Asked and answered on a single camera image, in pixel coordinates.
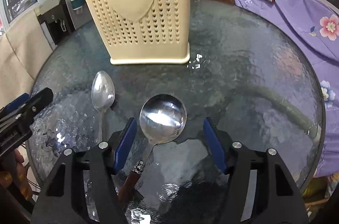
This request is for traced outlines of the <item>left hand yellow nails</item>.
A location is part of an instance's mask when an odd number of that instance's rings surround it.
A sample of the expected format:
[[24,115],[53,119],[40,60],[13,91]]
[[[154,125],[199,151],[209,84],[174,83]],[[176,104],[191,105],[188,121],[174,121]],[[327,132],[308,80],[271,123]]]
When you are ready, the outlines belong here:
[[20,154],[20,152],[15,149],[14,150],[15,156],[15,174],[12,175],[8,171],[1,171],[1,186],[3,188],[8,188],[12,183],[13,180],[18,182],[18,188],[20,193],[26,200],[30,200],[33,196],[33,191],[29,185],[28,178],[27,178],[27,170],[24,167],[24,157]]

